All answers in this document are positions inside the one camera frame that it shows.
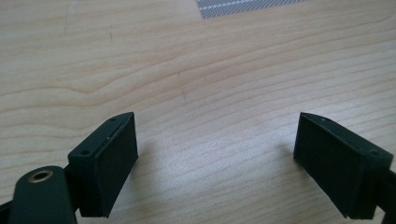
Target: light wood grain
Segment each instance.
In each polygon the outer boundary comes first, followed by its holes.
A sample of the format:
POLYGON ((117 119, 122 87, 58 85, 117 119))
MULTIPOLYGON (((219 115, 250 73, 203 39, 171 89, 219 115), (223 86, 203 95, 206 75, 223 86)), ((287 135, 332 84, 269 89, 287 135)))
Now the light wood grain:
POLYGON ((140 158, 110 218, 79 223, 380 223, 344 219, 291 153, 304 111, 396 154, 395 97, 393 0, 211 20, 193 0, 4 0, 0 203, 134 111, 140 158))

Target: wooden surface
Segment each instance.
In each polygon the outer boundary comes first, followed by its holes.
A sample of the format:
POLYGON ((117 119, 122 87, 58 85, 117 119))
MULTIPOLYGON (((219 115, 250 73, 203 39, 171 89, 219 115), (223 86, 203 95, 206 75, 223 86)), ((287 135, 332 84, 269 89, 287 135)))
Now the wooden surface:
POLYGON ((396 154, 395 96, 394 0, 211 20, 194 0, 3 0, 0 203, 134 111, 140 158, 110 218, 79 223, 380 223, 344 219, 291 153, 304 111, 396 154))

